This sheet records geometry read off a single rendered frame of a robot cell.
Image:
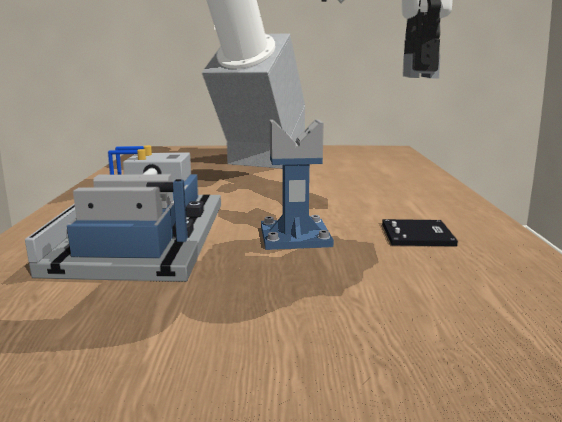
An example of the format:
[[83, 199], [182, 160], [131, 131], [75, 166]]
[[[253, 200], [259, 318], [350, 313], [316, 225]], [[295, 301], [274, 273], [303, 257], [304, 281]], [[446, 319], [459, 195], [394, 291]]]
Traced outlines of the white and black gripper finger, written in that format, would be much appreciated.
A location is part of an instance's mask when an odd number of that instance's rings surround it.
[[[412, 29], [411, 29], [412, 28]], [[416, 37], [416, 16], [407, 19], [404, 54], [413, 53], [413, 42]]]
[[413, 43], [412, 64], [414, 71], [437, 71], [439, 66], [441, 0], [427, 2], [427, 12], [420, 12], [419, 9], [416, 15], [417, 38], [414, 38]]

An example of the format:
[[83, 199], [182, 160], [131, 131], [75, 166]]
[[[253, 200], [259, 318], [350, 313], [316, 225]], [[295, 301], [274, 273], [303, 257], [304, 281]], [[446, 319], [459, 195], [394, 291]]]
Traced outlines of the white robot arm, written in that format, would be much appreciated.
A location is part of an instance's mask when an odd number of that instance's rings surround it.
[[272, 55], [275, 42], [264, 32], [257, 0], [206, 1], [222, 47], [217, 52], [222, 66], [246, 68]]

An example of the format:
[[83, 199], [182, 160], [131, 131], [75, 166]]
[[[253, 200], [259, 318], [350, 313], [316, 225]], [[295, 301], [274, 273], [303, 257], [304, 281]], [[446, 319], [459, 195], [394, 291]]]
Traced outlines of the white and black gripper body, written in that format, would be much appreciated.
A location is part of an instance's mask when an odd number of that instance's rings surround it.
[[[427, 12], [427, 0], [421, 0], [419, 7], [419, 0], [402, 0], [402, 15], [404, 18], [409, 19], [420, 12]], [[448, 16], [452, 11], [452, 0], [441, 0], [440, 19]], [[443, 15], [442, 15], [443, 14]]]

